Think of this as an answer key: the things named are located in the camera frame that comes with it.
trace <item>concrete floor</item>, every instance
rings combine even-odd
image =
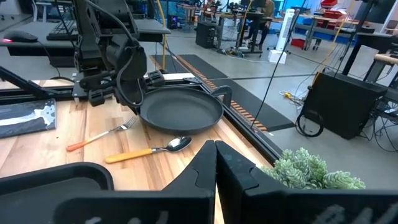
[[[235,34],[233,31],[227,30],[224,35],[226,37],[234,37]],[[274,45],[276,41],[276,35],[268,35],[264,50],[266,44]],[[194,32],[185,33],[179,30],[174,30],[168,36],[168,42],[173,53],[195,54],[230,78],[255,78],[236,80],[236,82],[258,98],[262,99],[264,97],[275,67],[275,64],[266,60],[267,52],[261,58],[258,55],[249,55],[244,59],[233,58],[196,45]],[[227,42],[223,44],[223,47],[228,47],[232,44],[232,42]],[[162,46],[159,44],[156,46],[155,43],[143,42],[141,45],[145,48],[147,55],[162,53]],[[305,75],[315,73],[319,69],[319,63],[325,59],[330,45],[329,42],[324,41],[316,52],[289,47],[292,54],[288,55],[286,64],[278,66],[265,102],[292,121],[295,121],[299,112],[291,102],[284,100],[279,92],[289,91],[291,93],[297,92],[297,95],[303,95],[307,86],[313,80],[313,76]],[[342,51],[343,47],[340,48],[338,46],[336,48],[328,63],[330,67],[338,66],[338,57]],[[376,51],[373,49],[362,47],[350,74],[353,77],[363,77],[375,53]],[[1,66],[26,79],[48,79],[57,75],[57,71],[49,65],[47,57],[10,57],[4,47],[0,47],[0,56],[2,59],[0,60]],[[148,71],[155,69],[154,64],[149,59],[147,66]],[[74,68],[59,68],[59,70],[61,75],[66,77],[70,77],[73,72],[76,72]],[[397,68],[394,68],[390,75],[383,78],[380,82],[383,84],[389,83],[397,70]],[[390,136],[397,136],[398,128],[391,127],[388,132]],[[321,155],[326,160],[329,171],[349,171],[353,176],[364,180],[369,189],[398,189],[398,179],[393,177],[396,174],[396,170],[398,170],[398,153],[381,150],[374,142],[374,139],[370,142],[363,138],[347,141],[328,130],[324,130],[322,135],[317,138],[305,138],[299,135],[294,128],[274,131],[267,133],[267,135],[282,149],[297,150],[300,147],[304,147],[311,154]],[[397,147],[398,139],[392,138],[391,140]],[[392,150],[386,135],[380,137],[379,142],[384,148]]]

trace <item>black box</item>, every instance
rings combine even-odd
[[[215,24],[209,22],[198,22],[197,27],[197,45],[209,49],[214,47]]]
[[[323,118],[325,128],[351,139],[362,131],[376,100],[386,92],[386,86],[339,73],[321,73],[309,91],[302,113],[306,110],[317,112]]]

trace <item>yellow spoon handle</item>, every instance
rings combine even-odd
[[[117,154],[113,156],[108,156],[105,158],[105,162],[108,164],[114,163],[114,162],[120,162],[120,161],[125,161],[126,159],[132,159],[132,158],[137,158],[140,156],[144,155],[149,155],[152,154],[152,149],[144,149],[136,152],[125,152],[122,154]]]

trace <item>white cylinder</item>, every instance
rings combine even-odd
[[[289,33],[290,26],[293,22],[294,9],[286,9],[284,22],[282,23],[282,28],[280,29],[278,43],[276,45],[276,50],[283,50],[285,43],[287,41],[287,34]]]

